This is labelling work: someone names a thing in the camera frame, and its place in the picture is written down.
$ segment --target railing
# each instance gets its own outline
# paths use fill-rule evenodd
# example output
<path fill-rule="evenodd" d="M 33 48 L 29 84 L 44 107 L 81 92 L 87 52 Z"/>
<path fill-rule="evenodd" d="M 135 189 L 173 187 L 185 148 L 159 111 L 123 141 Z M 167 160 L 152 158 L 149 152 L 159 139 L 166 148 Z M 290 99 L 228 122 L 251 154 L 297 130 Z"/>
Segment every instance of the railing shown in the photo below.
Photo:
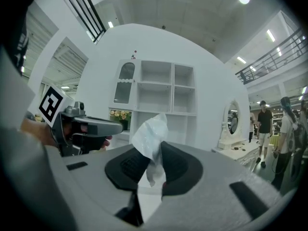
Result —
<path fill-rule="evenodd" d="M 237 72 L 235 75 L 245 84 L 259 79 L 279 69 L 307 53 L 307 39 L 298 29 L 273 50 L 260 57 L 254 63 Z"/>
<path fill-rule="evenodd" d="M 106 32 L 97 11 L 94 8 L 94 5 L 91 0 L 64 0 L 69 6 L 71 11 L 77 17 L 78 20 L 81 20 L 82 26 L 85 27 L 85 30 L 88 36 L 96 44 L 102 35 Z"/>

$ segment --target white shelf unit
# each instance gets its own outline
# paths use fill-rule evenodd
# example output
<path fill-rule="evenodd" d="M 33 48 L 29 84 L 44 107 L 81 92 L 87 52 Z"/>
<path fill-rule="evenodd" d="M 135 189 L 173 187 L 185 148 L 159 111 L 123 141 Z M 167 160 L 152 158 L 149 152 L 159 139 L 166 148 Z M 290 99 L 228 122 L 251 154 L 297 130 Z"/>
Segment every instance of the white shelf unit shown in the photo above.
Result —
<path fill-rule="evenodd" d="M 172 63 L 141 61 L 140 81 L 172 84 Z"/>
<path fill-rule="evenodd" d="M 138 82 L 136 110 L 171 112 L 172 86 L 150 82 Z"/>
<path fill-rule="evenodd" d="M 175 113 L 196 113 L 195 88 L 174 85 L 173 108 Z"/>
<path fill-rule="evenodd" d="M 174 85 L 195 87 L 193 67 L 174 64 Z"/>
<path fill-rule="evenodd" d="M 166 141 L 193 146 L 196 136 L 196 103 L 193 67 L 155 61 L 121 60 L 109 107 L 132 111 L 130 131 L 115 135 L 109 149 L 130 144 L 142 123 L 159 113 L 165 113 L 167 117 L 169 133 Z"/>

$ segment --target backpack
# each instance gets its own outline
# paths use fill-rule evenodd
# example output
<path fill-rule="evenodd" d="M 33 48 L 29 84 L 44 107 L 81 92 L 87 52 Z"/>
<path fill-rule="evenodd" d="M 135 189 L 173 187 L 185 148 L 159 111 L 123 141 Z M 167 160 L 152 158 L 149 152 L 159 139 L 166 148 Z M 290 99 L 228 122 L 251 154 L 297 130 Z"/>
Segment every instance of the backpack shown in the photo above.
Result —
<path fill-rule="evenodd" d="M 304 151 L 308 143 L 307 132 L 302 124 L 297 122 L 293 123 L 292 119 L 289 116 L 288 118 L 292 124 L 291 136 L 288 141 L 288 149 L 292 152 L 294 152 L 294 150 L 297 151 L 298 149 Z"/>

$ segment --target flower pot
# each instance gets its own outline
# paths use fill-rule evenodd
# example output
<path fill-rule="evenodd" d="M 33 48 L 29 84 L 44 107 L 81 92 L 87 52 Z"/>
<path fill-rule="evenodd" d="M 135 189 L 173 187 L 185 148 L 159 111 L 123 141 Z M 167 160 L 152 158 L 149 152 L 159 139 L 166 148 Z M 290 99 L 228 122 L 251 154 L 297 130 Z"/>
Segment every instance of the flower pot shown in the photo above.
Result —
<path fill-rule="evenodd" d="M 119 122 L 122 123 L 124 131 L 128 129 L 128 121 L 127 120 L 119 120 Z"/>

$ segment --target shorts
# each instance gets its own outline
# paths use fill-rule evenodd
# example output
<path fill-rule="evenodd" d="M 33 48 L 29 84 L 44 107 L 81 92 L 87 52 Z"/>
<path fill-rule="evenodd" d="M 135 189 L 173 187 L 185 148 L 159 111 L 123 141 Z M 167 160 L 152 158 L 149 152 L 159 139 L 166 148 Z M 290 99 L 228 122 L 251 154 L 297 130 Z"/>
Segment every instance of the shorts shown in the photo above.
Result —
<path fill-rule="evenodd" d="M 260 146 L 268 147 L 269 143 L 270 143 L 270 133 L 260 133 L 259 134 Z"/>

